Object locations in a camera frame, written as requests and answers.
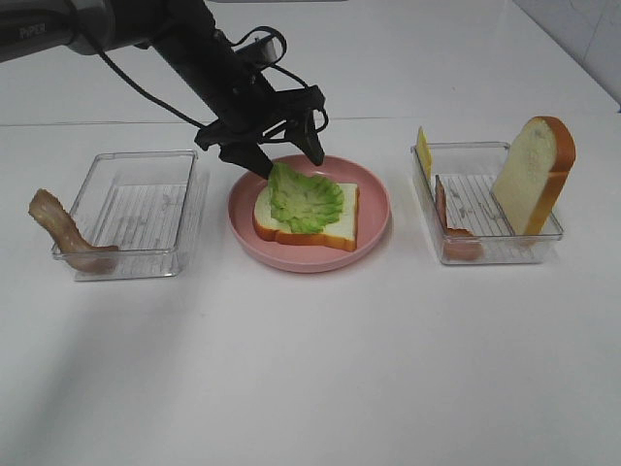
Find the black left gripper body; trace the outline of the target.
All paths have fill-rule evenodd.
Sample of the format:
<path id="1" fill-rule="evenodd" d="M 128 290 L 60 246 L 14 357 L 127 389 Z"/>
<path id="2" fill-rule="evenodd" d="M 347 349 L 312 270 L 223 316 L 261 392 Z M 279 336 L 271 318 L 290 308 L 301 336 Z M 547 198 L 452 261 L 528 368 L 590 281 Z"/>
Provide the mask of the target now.
<path id="1" fill-rule="evenodd" d="M 274 28 L 262 31 L 264 37 L 275 39 L 277 53 L 284 57 L 283 35 Z M 218 29 L 197 33 L 171 28 L 153 40 L 153 47 L 217 116 L 215 123 L 199 133 L 201 142 L 289 142 L 288 127 L 293 120 L 310 110 L 313 116 L 326 114 L 325 97 L 318 86 L 277 63 L 255 68 L 244 62 L 236 55 L 242 43 L 229 41 Z"/>

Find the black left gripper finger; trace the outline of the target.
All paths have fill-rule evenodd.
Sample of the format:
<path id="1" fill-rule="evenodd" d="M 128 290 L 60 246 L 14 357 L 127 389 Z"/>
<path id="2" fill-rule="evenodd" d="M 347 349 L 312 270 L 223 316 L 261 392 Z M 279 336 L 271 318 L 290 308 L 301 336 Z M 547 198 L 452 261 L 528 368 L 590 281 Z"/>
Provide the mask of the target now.
<path id="1" fill-rule="evenodd" d="M 318 138 L 313 110 L 303 113 L 290 123 L 288 141 L 302 151 L 315 166 L 324 161 L 324 149 Z"/>
<path id="2" fill-rule="evenodd" d="M 220 146 L 219 159 L 247 169 L 259 177 L 269 177 L 272 160 L 254 143 L 235 142 Z"/>

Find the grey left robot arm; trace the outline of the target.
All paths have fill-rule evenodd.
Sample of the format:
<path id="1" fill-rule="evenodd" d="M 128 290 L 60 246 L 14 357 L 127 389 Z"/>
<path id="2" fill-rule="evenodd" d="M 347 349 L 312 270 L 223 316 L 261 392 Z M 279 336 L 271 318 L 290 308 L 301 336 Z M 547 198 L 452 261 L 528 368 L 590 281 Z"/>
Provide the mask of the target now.
<path id="1" fill-rule="evenodd" d="M 300 82 L 276 90 L 264 77 L 278 70 L 287 52 L 281 33 L 258 27 L 262 38 L 230 41 L 203 1 L 4 1 L 1 59 L 9 61 L 64 46 L 99 56 L 123 81 L 150 102 L 195 126 L 202 150 L 219 148 L 220 160 L 263 179 L 273 163 L 264 144 L 290 143 L 316 166 L 324 149 L 316 114 L 325 116 L 318 86 Z M 109 57 L 111 50 L 153 48 L 215 114 L 203 124 L 153 96 Z"/>

